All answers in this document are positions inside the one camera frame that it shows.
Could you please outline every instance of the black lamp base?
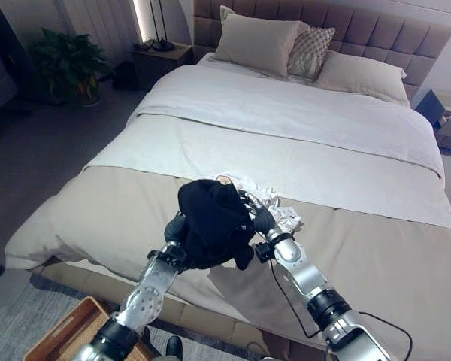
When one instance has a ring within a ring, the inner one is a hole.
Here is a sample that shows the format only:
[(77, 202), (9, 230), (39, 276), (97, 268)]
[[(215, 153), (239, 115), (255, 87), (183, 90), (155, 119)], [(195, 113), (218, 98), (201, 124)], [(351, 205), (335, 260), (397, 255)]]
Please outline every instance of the black lamp base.
[(159, 41), (153, 43), (152, 47), (156, 51), (171, 51), (175, 49), (175, 45), (170, 41), (166, 41), (164, 38), (161, 38)]

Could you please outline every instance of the wall light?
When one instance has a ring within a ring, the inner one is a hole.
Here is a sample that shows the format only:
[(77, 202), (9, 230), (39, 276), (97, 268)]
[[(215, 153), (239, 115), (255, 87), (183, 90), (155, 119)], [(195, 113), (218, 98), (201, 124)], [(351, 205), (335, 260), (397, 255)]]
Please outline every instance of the wall light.
[(138, 29), (141, 33), (142, 42), (145, 42), (147, 39), (147, 32), (145, 31), (144, 24), (145, 24), (145, 17), (144, 12), (141, 8), (141, 0), (133, 0), (134, 2), (134, 9), (135, 14), (137, 15), (137, 21), (138, 21)]

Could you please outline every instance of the bed frame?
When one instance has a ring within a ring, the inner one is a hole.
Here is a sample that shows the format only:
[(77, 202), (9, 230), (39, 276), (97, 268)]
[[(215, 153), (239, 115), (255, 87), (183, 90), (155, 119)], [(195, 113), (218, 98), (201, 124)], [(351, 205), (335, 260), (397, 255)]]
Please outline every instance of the bed frame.
[(451, 28), (376, 11), (308, 0), (195, 0), (194, 57), (198, 61), (219, 44), (219, 7), (223, 4), (247, 17), (302, 20), (335, 28), (329, 49), (402, 67), (411, 100), (451, 37)]
[[(196, 60), (214, 51), (219, 43), (220, 4), (250, 17), (303, 20), (312, 26), (335, 27), (331, 49), (403, 67), (407, 72), (404, 85), (410, 98), (421, 86), (451, 36), (451, 28), (445, 26), (306, 0), (195, 0)], [(133, 288), (131, 284), (64, 262), (49, 262), (32, 271), (116, 303), (120, 303)], [(312, 347), (259, 331), (176, 299), (166, 299), (159, 318), (239, 347), (256, 342), (271, 356), (281, 359), (320, 359), (320, 351)], [(251, 349), (262, 353), (256, 345)]]

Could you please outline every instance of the black wire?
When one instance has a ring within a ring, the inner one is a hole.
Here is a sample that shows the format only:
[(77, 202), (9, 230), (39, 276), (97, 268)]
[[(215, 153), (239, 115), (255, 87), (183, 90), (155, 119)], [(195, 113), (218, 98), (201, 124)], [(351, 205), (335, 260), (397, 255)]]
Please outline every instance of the black wire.
[[(301, 322), (301, 319), (299, 318), (298, 314), (295, 312), (294, 307), (292, 307), (292, 303), (291, 303), (291, 301), (289, 300), (289, 297), (287, 297), (286, 292), (284, 292), (284, 289), (281, 287), (281, 285), (280, 285), (280, 283), (279, 283), (279, 281), (278, 281), (278, 279), (277, 279), (277, 277), (276, 277), (276, 273), (274, 272), (274, 267), (272, 266), (272, 260), (269, 260), (269, 263), (271, 264), (271, 271), (272, 271), (272, 275), (274, 276), (274, 280), (276, 281), (276, 284), (277, 284), (277, 286), (279, 287), (280, 292), (282, 292), (282, 294), (283, 294), (284, 297), (286, 298), (286, 301), (287, 301), (287, 303), (289, 304), (289, 307), (291, 308), (292, 312), (294, 313), (295, 318), (296, 318), (297, 321), (299, 322), (299, 325), (300, 325), (301, 328), (302, 328), (302, 332), (306, 335), (307, 338), (312, 338), (312, 337), (314, 337), (314, 336), (317, 335), (319, 332), (321, 332), (321, 330), (320, 330), (320, 329), (317, 330), (317, 331), (316, 331), (315, 333), (313, 333), (312, 335), (308, 335), (308, 334), (307, 334), (306, 329), (304, 328), (304, 325), (303, 325), (302, 322)], [(386, 321), (386, 320), (383, 320), (382, 318), (380, 318), (380, 317), (378, 317), (378, 316), (375, 316), (375, 315), (373, 315), (373, 314), (370, 314), (370, 313), (368, 313), (368, 312), (360, 311), (359, 313), (360, 313), (360, 314), (364, 314), (365, 316), (373, 317), (373, 318), (375, 318), (376, 320), (378, 320), (378, 321), (380, 321), (380, 322), (383, 322), (383, 323), (385, 323), (386, 325), (389, 325), (389, 326), (391, 326), (391, 327), (394, 327), (395, 329), (398, 329), (399, 331), (403, 332), (403, 333), (407, 336), (407, 338), (409, 339), (409, 348), (408, 348), (408, 350), (407, 350), (407, 354), (406, 354), (406, 357), (404, 358), (404, 361), (407, 361), (407, 360), (409, 359), (409, 356), (411, 355), (411, 352), (413, 351), (413, 338), (411, 337), (411, 335), (410, 335), (405, 329), (402, 329), (401, 327), (396, 326), (394, 323), (390, 323), (390, 322), (388, 322), (388, 321)], [(323, 358), (322, 358), (323, 361), (326, 361), (326, 360), (327, 360), (328, 352), (329, 352), (329, 346), (326, 345), (326, 348), (325, 348), (325, 351), (324, 351), (324, 354), (323, 354)]]
[(407, 338), (409, 339), (409, 349), (407, 350), (407, 354), (406, 354), (406, 358), (404, 359), (404, 361), (407, 361), (407, 359), (409, 359), (409, 356), (411, 355), (411, 352), (413, 351), (413, 338), (411, 337), (411, 335), (405, 330), (402, 329), (399, 326), (396, 326), (394, 323), (390, 323), (386, 320), (383, 320), (382, 318), (375, 316), (373, 314), (369, 314), (368, 312), (364, 312), (364, 311), (360, 311), (360, 314), (364, 314), (365, 316), (369, 316), (369, 317), (373, 317), (378, 321), (384, 322), (386, 325), (389, 325), (391, 327), (394, 327), (395, 329), (398, 329), (399, 331), (403, 332)]
[(328, 361), (329, 345), (325, 346), (324, 354), (322, 355), (322, 361)]
[(295, 316), (295, 318), (298, 320), (299, 325), (300, 325), (301, 328), (302, 328), (302, 332), (306, 335), (307, 338), (312, 338), (312, 337), (314, 337), (314, 336), (317, 335), (319, 332), (321, 332), (321, 330), (320, 330), (320, 329), (317, 330), (317, 331), (316, 331), (315, 333), (313, 333), (312, 335), (308, 335), (308, 334), (307, 334), (306, 329), (304, 328), (304, 325), (303, 325), (302, 322), (301, 322), (301, 319), (299, 318), (298, 314), (295, 312), (294, 307), (292, 307), (292, 303), (289, 301), (289, 297), (287, 297), (287, 295), (286, 295), (286, 293), (284, 292), (283, 288), (281, 287), (279, 281), (277, 280), (276, 273), (274, 272), (274, 268), (272, 267), (272, 260), (269, 260), (269, 263), (271, 264), (271, 271), (272, 271), (272, 275), (274, 276), (274, 280), (276, 280), (276, 283), (277, 283), (277, 286), (279, 286), (280, 292), (282, 292), (283, 295), (284, 295), (284, 297), (286, 297), (286, 301), (287, 301), (287, 303), (289, 303), (289, 307), (291, 308), (292, 312), (294, 312), (294, 316)]

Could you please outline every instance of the pillow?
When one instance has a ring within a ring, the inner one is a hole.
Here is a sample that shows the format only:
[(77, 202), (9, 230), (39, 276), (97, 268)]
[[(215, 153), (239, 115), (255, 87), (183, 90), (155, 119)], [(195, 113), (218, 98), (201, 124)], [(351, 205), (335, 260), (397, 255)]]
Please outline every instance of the pillow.
[(300, 34), (289, 54), (287, 72), (303, 77), (305, 83), (315, 81), (335, 32), (334, 28), (310, 28), (309, 32)]
[(320, 89), (359, 93), (410, 107), (403, 69), (377, 60), (328, 51), (317, 80)]
[(226, 21), (227, 15), (235, 14), (235, 11), (233, 11), (231, 8), (227, 8), (225, 5), (220, 5), (219, 13), (220, 13), (220, 23), (222, 24), (222, 26), (224, 26), (224, 22)]
[(248, 66), (272, 77), (285, 78), (294, 40), (307, 31), (309, 25), (302, 21), (243, 17), (223, 8), (222, 36), (214, 59)]

